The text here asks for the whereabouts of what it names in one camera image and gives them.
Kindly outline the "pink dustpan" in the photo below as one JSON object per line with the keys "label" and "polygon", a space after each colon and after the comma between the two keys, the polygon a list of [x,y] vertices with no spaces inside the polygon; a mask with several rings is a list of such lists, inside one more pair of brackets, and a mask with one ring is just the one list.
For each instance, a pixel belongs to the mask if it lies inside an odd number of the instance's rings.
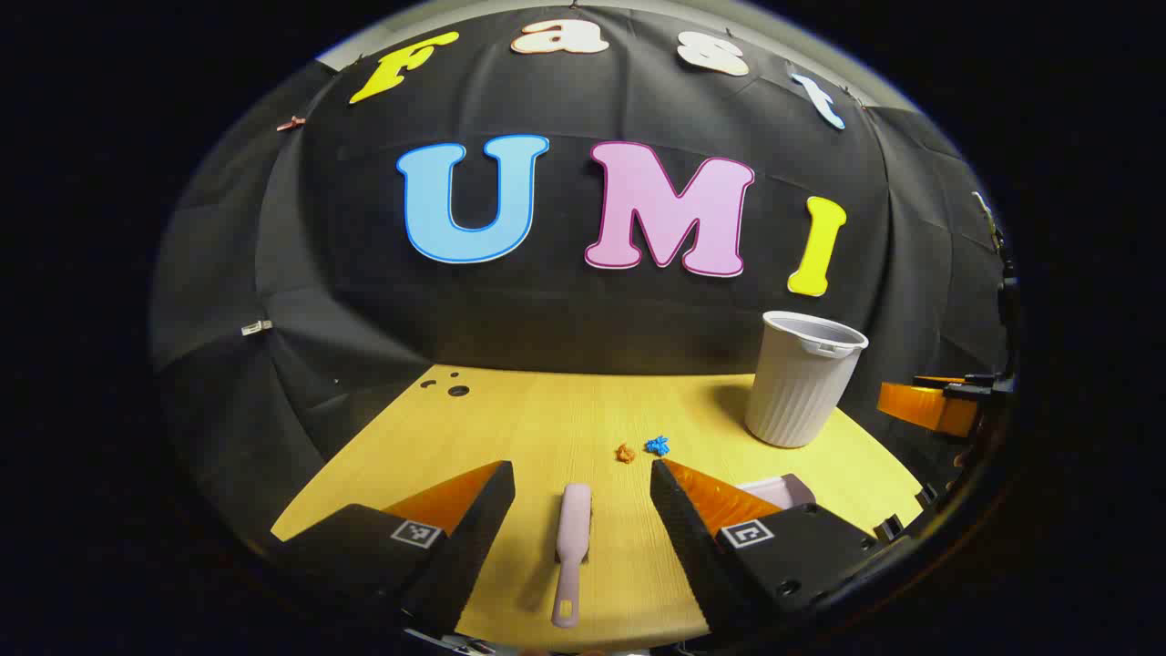
{"label": "pink dustpan", "polygon": [[771,477],[751,484],[742,484],[738,489],[760,498],[763,501],[775,505],[782,509],[791,509],[800,505],[816,505],[816,495],[812,487],[805,485],[795,474],[784,474],[782,477]]}

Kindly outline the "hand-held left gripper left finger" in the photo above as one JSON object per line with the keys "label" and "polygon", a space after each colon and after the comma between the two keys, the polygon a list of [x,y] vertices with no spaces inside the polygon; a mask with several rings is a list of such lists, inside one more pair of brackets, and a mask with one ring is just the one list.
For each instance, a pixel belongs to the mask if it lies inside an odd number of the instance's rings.
{"label": "hand-held left gripper left finger", "polygon": [[498,460],[382,509],[345,505],[280,539],[271,559],[364,639],[447,634],[514,498],[513,466]]}

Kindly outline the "yellow wooden desktop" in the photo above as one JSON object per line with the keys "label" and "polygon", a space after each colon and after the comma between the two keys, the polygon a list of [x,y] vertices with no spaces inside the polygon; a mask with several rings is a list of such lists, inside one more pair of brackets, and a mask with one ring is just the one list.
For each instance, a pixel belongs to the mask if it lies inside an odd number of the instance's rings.
{"label": "yellow wooden desktop", "polygon": [[[471,639],[559,653],[665,646],[707,634],[670,539],[649,501],[646,440],[670,460],[729,484],[795,474],[817,502],[863,531],[920,514],[916,482],[849,415],[833,411],[805,447],[744,426],[749,374],[588,376],[435,365],[333,456],[271,525],[278,539],[345,505],[382,509],[478,466],[508,460],[517,498],[455,628]],[[621,444],[635,460],[614,457]],[[592,489],[580,625],[552,623],[559,498]]]}

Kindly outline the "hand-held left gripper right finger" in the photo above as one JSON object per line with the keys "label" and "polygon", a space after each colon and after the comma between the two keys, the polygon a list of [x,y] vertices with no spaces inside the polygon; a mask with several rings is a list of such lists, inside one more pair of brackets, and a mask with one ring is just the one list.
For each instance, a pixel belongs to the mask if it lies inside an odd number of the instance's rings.
{"label": "hand-held left gripper right finger", "polygon": [[784,509],[669,458],[649,498],[716,639],[800,621],[883,551],[821,505]]}

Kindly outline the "white ribbed garbage bin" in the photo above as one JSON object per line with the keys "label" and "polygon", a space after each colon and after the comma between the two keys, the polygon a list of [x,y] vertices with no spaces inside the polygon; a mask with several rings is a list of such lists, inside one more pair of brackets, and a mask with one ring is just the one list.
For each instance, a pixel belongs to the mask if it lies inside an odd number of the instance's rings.
{"label": "white ribbed garbage bin", "polygon": [[749,393],[747,431],[777,447],[812,444],[840,403],[869,339],[808,313],[763,313],[763,341]]}

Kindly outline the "small pink broom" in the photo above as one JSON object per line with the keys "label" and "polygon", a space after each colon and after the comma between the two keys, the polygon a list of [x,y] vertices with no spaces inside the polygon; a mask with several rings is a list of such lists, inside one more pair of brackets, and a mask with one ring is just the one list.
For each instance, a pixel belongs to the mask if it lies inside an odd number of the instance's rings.
{"label": "small pink broom", "polygon": [[580,567],[586,560],[591,519],[590,486],[566,485],[559,507],[559,579],[552,607],[552,623],[562,630],[580,625]]}

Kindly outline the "pale metal clip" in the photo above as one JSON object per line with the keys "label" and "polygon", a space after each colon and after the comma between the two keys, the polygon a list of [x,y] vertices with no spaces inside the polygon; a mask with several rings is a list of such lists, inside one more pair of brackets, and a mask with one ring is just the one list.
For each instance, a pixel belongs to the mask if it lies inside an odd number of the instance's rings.
{"label": "pale metal clip", "polygon": [[993,251],[996,251],[996,253],[1000,253],[1003,237],[1002,232],[997,228],[997,225],[995,223],[993,211],[988,207],[986,199],[984,199],[984,196],[979,193],[979,191],[974,190],[971,191],[971,195],[975,202],[979,205],[979,212],[983,213],[984,220],[986,220],[988,237],[991,238]]}

